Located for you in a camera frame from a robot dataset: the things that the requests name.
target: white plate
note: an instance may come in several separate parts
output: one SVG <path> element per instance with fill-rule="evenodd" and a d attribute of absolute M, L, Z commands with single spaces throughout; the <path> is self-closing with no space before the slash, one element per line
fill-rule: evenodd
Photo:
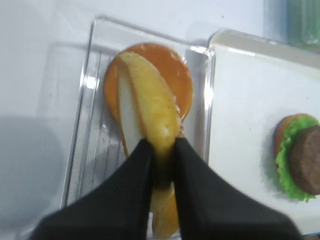
<path fill-rule="evenodd" d="M 244 194 L 288 215 L 302 234 L 320 232 L 320 196 L 287 198 L 272 152 L 275 126 L 320 119 L 320 55 L 231 30 L 213 35 L 216 55 L 209 165 Z"/>

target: white table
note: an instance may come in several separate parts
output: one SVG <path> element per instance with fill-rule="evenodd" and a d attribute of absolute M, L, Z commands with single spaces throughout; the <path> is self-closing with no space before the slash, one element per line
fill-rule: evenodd
<path fill-rule="evenodd" d="M 286 6 L 285 0 L 0 1 L 0 239 L 24 239 L 61 204 L 94 16 L 203 45 L 221 28 L 286 42 Z"/>

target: black tongs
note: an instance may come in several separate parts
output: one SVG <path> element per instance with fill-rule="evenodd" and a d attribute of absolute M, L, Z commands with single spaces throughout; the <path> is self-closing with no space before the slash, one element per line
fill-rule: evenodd
<path fill-rule="evenodd" d="M 141 140 L 100 187 L 44 218 L 32 240 L 144 240 L 152 192 L 153 148 Z M 302 240 L 291 220 L 234 189 L 175 142 L 174 187 L 183 240 Z"/>

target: green object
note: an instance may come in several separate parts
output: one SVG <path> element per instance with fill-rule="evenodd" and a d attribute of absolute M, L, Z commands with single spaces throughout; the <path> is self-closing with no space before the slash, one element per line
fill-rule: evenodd
<path fill-rule="evenodd" d="M 281 142 L 281 151 L 276 156 L 275 162 L 278 164 L 278 173 L 280 174 L 280 184 L 290 199 L 306 201 L 315 199 L 316 196 L 302 191 L 294 182 L 289 171 L 288 154 L 293 146 L 295 138 L 302 130 L 317 126 L 319 122 L 311 117 L 301 116 L 294 120 L 284 131 L 284 140 Z"/>
<path fill-rule="evenodd" d="M 288 42 L 299 48 L 320 52 L 320 1 L 289 0 Z"/>

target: transparent container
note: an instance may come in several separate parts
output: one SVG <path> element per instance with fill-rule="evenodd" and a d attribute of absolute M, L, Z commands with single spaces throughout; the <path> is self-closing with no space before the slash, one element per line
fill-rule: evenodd
<path fill-rule="evenodd" d="M 113 57 L 132 45 L 144 42 L 168 46 L 179 53 L 189 67 L 193 81 L 193 103 L 183 122 L 184 133 L 195 151 L 208 162 L 213 50 L 101 16 L 91 25 L 81 73 L 67 204 L 98 187 L 126 159 L 120 128 L 105 104 L 102 85 Z M 152 238 L 150 227 L 147 235 Z M 179 238 L 177 233 L 171 239 Z"/>
<path fill-rule="evenodd" d="M 288 1 L 288 42 L 320 52 L 320 1 Z"/>

